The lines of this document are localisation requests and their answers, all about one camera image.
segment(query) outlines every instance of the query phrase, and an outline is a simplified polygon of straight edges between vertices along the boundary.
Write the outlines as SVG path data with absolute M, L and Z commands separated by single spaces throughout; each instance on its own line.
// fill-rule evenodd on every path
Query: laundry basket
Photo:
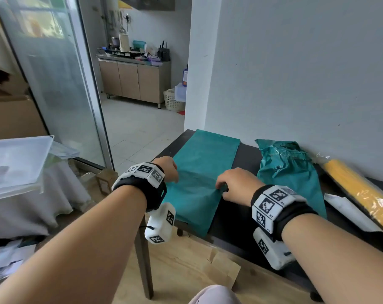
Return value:
M 183 111 L 186 108 L 186 103 L 174 100 L 174 90 L 169 89 L 164 91 L 165 106 L 169 111 Z

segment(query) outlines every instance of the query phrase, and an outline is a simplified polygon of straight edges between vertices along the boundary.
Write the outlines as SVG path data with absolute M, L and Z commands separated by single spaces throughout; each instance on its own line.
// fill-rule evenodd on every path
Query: teal plastic bag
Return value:
M 167 184 L 164 202 L 176 209 L 176 219 L 186 222 L 204 237 L 214 218 L 222 192 L 217 177 L 232 167 L 240 140 L 197 130 L 174 156 L 177 184 Z
M 297 142 L 255 141 L 263 156 L 257 177 L 265 184 L 290 187 L 304 196 L 320 216 L 326 218 L 318 174 L 306 151 Z

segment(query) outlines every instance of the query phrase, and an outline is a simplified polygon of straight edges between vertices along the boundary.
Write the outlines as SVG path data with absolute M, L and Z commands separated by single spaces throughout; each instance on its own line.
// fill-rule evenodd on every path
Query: range hood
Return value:
M 174 0 L 121 0 L 138 10 L 174 10 Z

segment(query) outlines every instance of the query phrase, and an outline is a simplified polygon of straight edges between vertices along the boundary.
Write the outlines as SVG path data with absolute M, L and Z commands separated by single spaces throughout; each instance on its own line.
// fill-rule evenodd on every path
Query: table leg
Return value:
M 142 218 L 141 226 L 145 226 L 145 216 Z M 149 249 L 148 241 L 144 236 L 144 229 L 138 230 L 135 237 L 135 251 L 137 253 L 139 271 L 141 272 L 141 279 L 143 285 L 143 291 L 148 299 L 153 297 L 153 285 L 152 285 L 152 272 L 150 269 Z

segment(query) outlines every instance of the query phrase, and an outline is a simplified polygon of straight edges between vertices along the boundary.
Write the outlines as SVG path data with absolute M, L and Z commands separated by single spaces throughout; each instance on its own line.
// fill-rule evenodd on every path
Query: stainless steel countertop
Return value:
M 141 65 L 149 65 L 149 66 L 157 66 L 157 65 L 152 65 L 149 61 L 139 61 L 135 59 L 130 59 L 128 57 L 121 57 L 121 56 L 108 56 L 106 54 L 96 54 L 96 56 L 99 59 L 104 59 L 104 60 L 110 60 L 110 61 L 120 61 L 124 63 L 132 63 L 132 64 L 141 64 Z

